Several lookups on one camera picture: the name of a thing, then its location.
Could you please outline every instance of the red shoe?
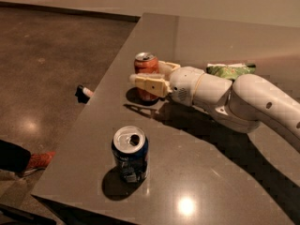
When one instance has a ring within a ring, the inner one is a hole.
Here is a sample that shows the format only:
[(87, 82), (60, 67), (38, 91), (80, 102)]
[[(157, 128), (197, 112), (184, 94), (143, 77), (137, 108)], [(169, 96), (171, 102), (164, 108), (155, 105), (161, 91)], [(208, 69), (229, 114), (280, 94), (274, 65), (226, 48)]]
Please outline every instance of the red shoe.
[(53, 159), (55, 152), (48, 152), (45, 154), (33, 154), (30, 157), (26, 169), (19, 173), (20, 177), (28, 176), (37, 170), (46, 169), (51, 160)]

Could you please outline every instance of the red soda can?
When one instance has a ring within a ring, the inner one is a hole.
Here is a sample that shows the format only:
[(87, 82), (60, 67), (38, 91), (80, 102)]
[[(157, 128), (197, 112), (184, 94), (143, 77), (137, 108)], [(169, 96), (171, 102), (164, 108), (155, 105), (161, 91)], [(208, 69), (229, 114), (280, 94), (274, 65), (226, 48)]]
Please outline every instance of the red soda can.
[[(158, 58), (150, 52), (140, 52), (134, 60), (135, 73), (159, 73)], [(152, 95), (138, 88), (139, 96), (143, 101), (155, 101), (158, 96)]]

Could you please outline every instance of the black fabric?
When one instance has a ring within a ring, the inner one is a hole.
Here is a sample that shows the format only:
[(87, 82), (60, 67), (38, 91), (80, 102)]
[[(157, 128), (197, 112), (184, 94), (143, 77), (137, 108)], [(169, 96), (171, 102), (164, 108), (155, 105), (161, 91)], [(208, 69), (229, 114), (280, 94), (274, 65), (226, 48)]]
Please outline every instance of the black fabric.
[(28, 150), (0, 140), (0, 169), (20, 173), (26, 168), (30, 157)]

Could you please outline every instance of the gray table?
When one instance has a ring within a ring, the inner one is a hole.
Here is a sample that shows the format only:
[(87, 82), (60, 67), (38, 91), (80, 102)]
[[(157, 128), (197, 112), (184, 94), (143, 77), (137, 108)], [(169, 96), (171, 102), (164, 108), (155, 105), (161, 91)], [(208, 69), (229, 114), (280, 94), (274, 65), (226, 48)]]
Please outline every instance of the gray table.
[[(254, 62), (256, 74), (300, 98), (299, 28), (144, 14), (32, 194), (58, 215), (73, 209), (65, 215), (81, 224), (299, 223), (300, 155), (265, 125), (239, 134), (168, 99), (143, 106), (128, 82), (139, 52), (202, 69)], [(140, 186), (115, 172), (113, 134), (128, 125), (150, 140)]]

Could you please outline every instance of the soda can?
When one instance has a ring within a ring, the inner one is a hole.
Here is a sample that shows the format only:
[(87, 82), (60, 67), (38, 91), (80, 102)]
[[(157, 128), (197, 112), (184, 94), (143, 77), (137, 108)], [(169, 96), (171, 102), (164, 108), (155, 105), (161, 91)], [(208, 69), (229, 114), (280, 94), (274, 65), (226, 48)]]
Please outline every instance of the soda can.
[[(159, 73), (158, 58), (150, 52), (140, 52), (134, 60), (135, 73)], [(139, 97), (143, 101), (155, 101), (158, 96), (138, 88)]]
[(114, 134), (112, 153), (125, 182), (138, 183), (146, 178), (148, 146), (146, 136), (138, 127), (122, 127)]

